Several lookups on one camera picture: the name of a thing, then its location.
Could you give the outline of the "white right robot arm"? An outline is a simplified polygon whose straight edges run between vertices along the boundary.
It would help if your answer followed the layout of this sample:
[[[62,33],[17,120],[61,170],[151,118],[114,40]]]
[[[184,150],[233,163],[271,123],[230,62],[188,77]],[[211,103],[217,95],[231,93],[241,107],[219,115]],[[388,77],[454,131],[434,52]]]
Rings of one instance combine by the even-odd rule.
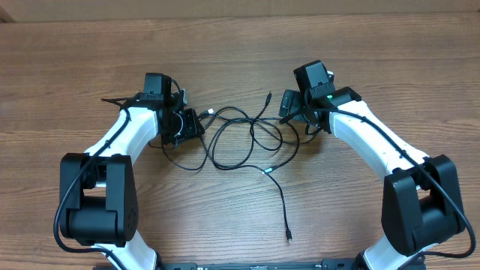
[[[382,238],[354,258],[323,259],[321,269],[425,269],[435,245],[471,231],[451,159],[402,140],[353,89],[336,88],[320,60],[293,74],[298,90],[285,91],[280,121],[303,121],[343,140],[383,182]]]

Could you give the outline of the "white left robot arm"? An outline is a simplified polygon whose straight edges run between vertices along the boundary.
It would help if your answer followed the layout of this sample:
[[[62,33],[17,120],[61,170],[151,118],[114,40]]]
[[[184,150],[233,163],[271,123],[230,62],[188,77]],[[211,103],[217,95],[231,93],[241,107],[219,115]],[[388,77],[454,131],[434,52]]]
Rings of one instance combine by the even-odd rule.
[[[60,163],[59,204],[53,221],[56,244],[72,254],[103,254],[115,269],[162,269],[159,253],[138,231],[140,210],[133,166],[156,137],[177,146],[204,129],[186,91],[162,73],[147,73],[141,92],[110,98],[119,108],[109,131],[83,153]]]

